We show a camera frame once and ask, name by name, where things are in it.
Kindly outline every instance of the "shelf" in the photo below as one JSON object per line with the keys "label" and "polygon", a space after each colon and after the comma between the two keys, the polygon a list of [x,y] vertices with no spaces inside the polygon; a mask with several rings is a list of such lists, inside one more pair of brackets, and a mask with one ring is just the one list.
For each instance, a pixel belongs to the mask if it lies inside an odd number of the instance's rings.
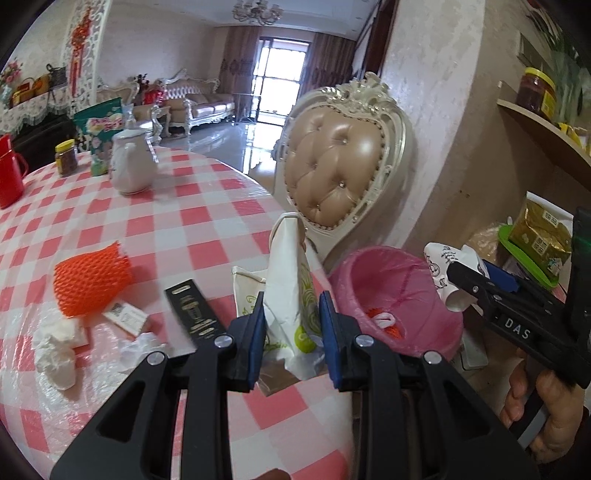
{"label": "shelf", "polygon": [[509,85],[499,82],[497,105],[521,125],[554,165],[591,191],[591,157],[550,122],[516,105],[516,97]]}

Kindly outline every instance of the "small white box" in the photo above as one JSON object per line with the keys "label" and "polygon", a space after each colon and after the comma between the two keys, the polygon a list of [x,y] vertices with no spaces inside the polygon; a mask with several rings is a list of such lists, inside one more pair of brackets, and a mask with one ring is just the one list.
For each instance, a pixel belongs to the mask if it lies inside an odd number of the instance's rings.
{"label": "small white box", "polygon": [[111,322],[137,337],[148,320],[148,314],[124,300],[115,300],[103,312]]}

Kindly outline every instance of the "plastic container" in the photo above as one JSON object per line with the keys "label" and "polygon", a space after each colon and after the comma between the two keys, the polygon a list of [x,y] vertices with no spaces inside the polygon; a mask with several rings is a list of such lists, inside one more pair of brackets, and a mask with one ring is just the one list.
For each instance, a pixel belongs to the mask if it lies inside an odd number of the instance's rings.
{"label": "plastic container", "polygon": [[551,122],[556,108],[556,85],[544,72],[529,67],[521,78],[515,103]]}
{"label": "plastic container", "polygon": [[56,146],[56,166],[62,177],[67,177],[78,168],[77,153],[74,140],[66,140]]}
{"label": "plastic container", "polygon": [[[421,356],[435,350],[448,360],[456,354],[463,316],[446,309],[423,259],[393,247],[364,248],[348,256],[329,280],[339,311],[393,351]],[[380,329],[366,314],[372,309],[394,315],[402,339]]]}

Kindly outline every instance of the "orange foam net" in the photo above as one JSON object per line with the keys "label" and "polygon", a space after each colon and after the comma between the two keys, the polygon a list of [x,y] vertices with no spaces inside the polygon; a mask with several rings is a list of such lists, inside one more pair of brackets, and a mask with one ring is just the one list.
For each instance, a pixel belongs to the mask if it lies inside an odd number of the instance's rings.
{"label": "orange foam net", "polygon": [[104,309],[134,278],[119,242],[59,262],[54,269],[53,291],[67,317]]}

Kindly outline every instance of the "green plate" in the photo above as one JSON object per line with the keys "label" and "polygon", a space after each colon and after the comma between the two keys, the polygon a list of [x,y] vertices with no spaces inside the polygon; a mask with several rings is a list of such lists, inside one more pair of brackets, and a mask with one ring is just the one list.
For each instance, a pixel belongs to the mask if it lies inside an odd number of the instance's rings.
{"label": "green plate", "polygon": [[556,285],[558,285],[558,279],[553,281],[549,280],[542,269],[538,267],[521,248],[509,240],[511,230],[513,230],[513,225],[503,225],[501,228],[499,228],[499,240],[503,244],[503,247],[505,247],[509,253],[517,259],[519,264],[525,268],[540,285],[542,285],[544,288],[547,288],[548,290],[552,290]]}

